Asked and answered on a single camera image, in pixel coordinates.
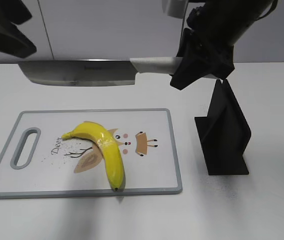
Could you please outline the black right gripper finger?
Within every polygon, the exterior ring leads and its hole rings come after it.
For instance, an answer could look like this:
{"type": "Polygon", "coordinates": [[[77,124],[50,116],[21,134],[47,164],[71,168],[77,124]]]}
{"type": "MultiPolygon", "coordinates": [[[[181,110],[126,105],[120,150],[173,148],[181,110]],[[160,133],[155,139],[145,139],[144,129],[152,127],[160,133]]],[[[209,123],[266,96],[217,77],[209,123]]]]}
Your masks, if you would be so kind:
{"type": "Polygon", "coordinates": [[[172,75],[170,85],[178,90],[191,85],[196,80],[210,75],[215,65],[211,60],[197,54],[187,54],[176,72],[172,75]]]}

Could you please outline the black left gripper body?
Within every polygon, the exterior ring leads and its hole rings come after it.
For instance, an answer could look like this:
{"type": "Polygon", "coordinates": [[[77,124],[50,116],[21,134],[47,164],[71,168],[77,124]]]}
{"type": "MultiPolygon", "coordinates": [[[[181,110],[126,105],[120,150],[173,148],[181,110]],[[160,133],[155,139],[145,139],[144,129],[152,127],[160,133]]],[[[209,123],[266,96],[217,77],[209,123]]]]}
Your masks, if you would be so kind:
{"type": "Polygon", "coordinates": [[[0,0],[0,53],[27,58],[37,48],[18,26],[29,21],[32,14],[21,0],[0,0]]]}

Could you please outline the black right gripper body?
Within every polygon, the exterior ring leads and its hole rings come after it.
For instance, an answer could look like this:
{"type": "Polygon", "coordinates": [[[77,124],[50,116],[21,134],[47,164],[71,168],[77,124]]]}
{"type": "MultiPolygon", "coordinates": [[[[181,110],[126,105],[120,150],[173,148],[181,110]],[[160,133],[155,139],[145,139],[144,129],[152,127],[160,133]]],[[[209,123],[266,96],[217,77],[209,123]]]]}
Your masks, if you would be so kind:
{"type": "Polygon", "coordinates": [[[177,57],[187,54],[200,55],[215,65],[211,75],[227,78],[234,71],[233,46],[213,42],[196,30],[184,28],[182,31],[177,57]]]}

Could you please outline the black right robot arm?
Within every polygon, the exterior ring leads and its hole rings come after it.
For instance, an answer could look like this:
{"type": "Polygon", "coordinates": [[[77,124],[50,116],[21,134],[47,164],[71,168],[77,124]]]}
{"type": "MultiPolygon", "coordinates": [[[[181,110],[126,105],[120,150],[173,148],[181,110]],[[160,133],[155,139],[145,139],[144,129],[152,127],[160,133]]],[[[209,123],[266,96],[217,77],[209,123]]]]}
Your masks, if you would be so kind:
{"type": "Polygon", "coordinates": [[[170,85],[182,90],[212,75],[224,80],[234,71],[233,50],[238,39],[277,7],[276,0],[204,0],[193,8],[182,31],[181,63],[170,85]]]}

